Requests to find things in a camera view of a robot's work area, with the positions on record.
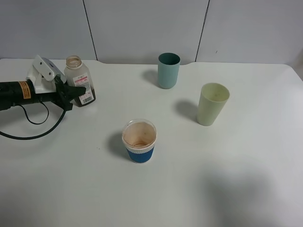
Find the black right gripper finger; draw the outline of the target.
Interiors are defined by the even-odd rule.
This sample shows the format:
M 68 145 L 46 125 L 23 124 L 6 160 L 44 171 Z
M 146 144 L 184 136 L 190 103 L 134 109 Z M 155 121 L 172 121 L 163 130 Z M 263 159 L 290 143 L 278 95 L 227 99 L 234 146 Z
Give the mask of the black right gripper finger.
M 80 96 L 86 93 L 85 87 L 73 87 L 64 85 L 65 97 L 71 101 L 74 100 L 77 104 L 80 104 Z

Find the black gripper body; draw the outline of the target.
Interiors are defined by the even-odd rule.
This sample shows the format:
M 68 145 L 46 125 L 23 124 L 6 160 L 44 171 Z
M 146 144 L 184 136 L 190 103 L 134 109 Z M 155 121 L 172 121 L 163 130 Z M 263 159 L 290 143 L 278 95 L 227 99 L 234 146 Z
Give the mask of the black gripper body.
M 36 93 L 36 97 L 42 102 L 52 102 L 64 111 L 72 110 L 71 87 L 64 83 L 55 82 L 55 92 Z

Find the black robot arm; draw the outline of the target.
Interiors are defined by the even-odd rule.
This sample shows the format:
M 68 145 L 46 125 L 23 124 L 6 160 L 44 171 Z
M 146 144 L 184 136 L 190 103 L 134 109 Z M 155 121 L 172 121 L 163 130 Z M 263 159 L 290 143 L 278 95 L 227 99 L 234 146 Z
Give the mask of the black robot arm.
M 17 105 L 52 102 L 65 111 L 72 110 L 71 101 L 86 93 L 85 87 L 72 87 L 67 83 L 55 83 L 55 91 L 38 94 L 30 80 L 1 82 L 0 109 L 8 110 Z

